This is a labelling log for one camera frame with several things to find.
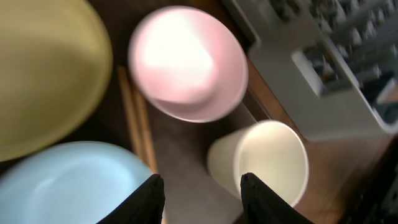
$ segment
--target yellow plate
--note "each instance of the yellow plate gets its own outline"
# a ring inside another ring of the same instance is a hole
[[[0,0],[0,161],[58,141],[111,76],[100,17],[84,0]]]

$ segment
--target gray dish rack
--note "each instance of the gray dish rack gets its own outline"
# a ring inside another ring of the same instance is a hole
[[[398,1],[222,0],[309,141],[398,132]]]

